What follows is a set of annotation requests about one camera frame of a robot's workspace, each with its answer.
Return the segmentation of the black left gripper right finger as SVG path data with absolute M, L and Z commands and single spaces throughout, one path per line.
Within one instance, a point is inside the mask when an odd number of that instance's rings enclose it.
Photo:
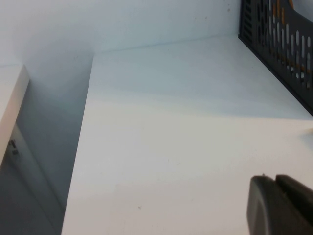
M 302 215 L 313 214 L 313 190 L 288 175 L 277 175 L 278 186 Z

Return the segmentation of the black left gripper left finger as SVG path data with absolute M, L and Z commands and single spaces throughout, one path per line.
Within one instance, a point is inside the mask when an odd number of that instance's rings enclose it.
M 268 176 L 251 178 L 246 216 L 251 235 L 313 233 L 313 215 L 302 215 Z

